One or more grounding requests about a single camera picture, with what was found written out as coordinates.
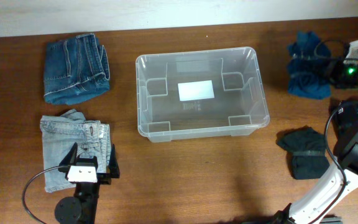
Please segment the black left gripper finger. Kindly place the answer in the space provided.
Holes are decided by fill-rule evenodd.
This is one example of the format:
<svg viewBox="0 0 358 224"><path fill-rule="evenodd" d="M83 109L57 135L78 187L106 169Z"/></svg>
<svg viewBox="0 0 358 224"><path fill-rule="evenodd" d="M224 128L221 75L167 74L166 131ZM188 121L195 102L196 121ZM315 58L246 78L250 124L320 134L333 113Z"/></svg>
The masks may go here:
<svg viewBox="0 0 358 224"><path fill-rule="evenodd" d="M120 178L120 170L119 170L119 165L117 163L116 148L114 144L111 145L111 153L110 153L108 168L111 178L113 179Z"/></svg>
<svg viewBox="0 0 358 224"><path fill-rule="evenodd" d="M70 166L74 165L76 162L76 155L78 150L78 144L75 142L71 147L69 153L62 159L59 163L59 170L69 170Z"/></svg>

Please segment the blue shirt bundle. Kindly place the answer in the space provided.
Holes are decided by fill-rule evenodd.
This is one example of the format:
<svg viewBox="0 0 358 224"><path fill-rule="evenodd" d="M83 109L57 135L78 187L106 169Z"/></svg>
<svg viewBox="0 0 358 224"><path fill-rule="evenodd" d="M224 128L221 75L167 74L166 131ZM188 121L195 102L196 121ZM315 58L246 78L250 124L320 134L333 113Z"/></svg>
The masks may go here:
<svg viewBox="0 0 358 224"><path fill-rule="evenodd" d="M330 84L323 77L331 51L321 39L312 31L299 31L287 50L291 56L287 64L289 94L314 100L331 96Z"/></svg>

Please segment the black shirt with logo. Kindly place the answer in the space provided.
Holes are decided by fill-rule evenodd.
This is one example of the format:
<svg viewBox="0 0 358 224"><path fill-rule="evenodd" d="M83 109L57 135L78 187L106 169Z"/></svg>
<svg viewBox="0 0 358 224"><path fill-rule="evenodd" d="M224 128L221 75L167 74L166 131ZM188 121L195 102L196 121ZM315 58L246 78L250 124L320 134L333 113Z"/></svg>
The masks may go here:
<svg viewBox="0 0 358 224"><path fill-rule="evenodd" d="M339 108L339 111L331 120L331 124L334 126L334 131L338 138L358 120L358 103L354 104L355 101L358 101L358 99L330 99L329 113L331 114L336 108Z"/></svg>

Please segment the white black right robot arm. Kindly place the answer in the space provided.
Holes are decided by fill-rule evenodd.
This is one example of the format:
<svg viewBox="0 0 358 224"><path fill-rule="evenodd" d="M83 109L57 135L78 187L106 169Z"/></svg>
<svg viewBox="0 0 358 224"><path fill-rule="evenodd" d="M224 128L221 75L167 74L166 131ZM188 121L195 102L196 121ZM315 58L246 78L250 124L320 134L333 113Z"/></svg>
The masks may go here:
<svg viewBox="0 0 358 224"><path fill-rule="evenodd" d="M333 150L327 140L328 128L334 116L344 114L358 101L341 103L328 118L324 130L324 146L333 160L317 184L304 197L279 210L271 223L341 223L339 217L327 214L349 193L358 189L358 116L346 132L337 139Z"/></svg>

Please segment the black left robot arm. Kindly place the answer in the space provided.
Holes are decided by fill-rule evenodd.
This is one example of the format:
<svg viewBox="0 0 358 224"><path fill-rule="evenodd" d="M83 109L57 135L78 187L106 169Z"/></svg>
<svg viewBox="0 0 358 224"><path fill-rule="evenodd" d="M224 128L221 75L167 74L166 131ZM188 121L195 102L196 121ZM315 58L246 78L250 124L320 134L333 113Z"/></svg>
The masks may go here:
<svg viewBox="0 0 358 224"><path fill-rule="evenodd" d="M74 195L61 199L55 207L55 219L59 223L94 223L100 186L110 185L112 179L120 178L115 146L111 146L107 173L97 172L96 156L79 156L77 151L78 145L74 144L59 163L58 170L76 185Z"/></svg>

